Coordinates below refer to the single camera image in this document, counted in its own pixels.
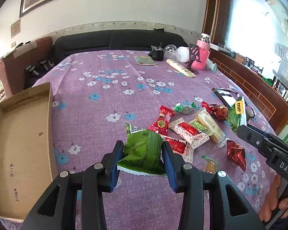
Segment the person's right hand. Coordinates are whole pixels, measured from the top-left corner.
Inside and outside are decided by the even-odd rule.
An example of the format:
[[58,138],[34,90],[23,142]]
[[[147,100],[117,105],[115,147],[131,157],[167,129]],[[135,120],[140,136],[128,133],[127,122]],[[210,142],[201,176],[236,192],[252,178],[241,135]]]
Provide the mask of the person's right hand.
[[275,175],[274,181],[270,184],[270,190],[265,196],[265,200],[261,209],[259,210],[258,216],[261,221],[268,222],[271,218],[272,211],[276,208],[284,211],[285,213],[281,216],[282,219],[288,217],[288,197],[279,200],[277,194],[278,189],[281,185],[282,177],[277,174]]

